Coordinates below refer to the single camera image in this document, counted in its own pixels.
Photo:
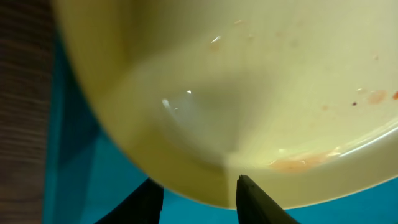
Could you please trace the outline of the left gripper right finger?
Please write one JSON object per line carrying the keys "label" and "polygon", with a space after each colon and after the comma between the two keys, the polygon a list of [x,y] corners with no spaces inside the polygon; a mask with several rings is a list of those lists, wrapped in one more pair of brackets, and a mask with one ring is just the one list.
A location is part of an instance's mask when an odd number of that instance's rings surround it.
{"label": "left gripper right finger", "polygon": [[247,175],[237,180],[236,211],[239,224],[299,224]]}

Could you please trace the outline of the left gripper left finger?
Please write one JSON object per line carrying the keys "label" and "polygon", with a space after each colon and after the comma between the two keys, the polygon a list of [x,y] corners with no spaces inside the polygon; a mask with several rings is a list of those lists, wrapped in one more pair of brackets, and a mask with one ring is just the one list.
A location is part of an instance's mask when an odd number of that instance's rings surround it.
{"label": "left gripper left finger", "polygon": [[159,224],[163,201],[164,188],[146,179],[95,224]]}

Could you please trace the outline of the blue plastic tray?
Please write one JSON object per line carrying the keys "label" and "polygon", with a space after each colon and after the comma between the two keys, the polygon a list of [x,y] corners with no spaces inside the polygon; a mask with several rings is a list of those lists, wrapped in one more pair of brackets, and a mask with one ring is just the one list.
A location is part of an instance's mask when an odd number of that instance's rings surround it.
{"label": "blue plastic tray", "polygon": [[[44,183],[44,223],[94,223],[146,179],[109,140],[73,77],[62,40],[54,40]],[[397,222],[397,181],[289,210],[300,223]]]}

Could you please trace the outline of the yellow-green plate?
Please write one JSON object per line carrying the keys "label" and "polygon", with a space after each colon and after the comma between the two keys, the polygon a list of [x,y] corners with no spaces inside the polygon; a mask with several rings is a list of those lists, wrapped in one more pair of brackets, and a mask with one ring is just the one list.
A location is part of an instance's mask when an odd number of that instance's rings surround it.
{"label": "yellow-green plate", "polygon": [[76,79],[114,143],[190,199],[281,207],[397,176],[397,1],[58,0]]}

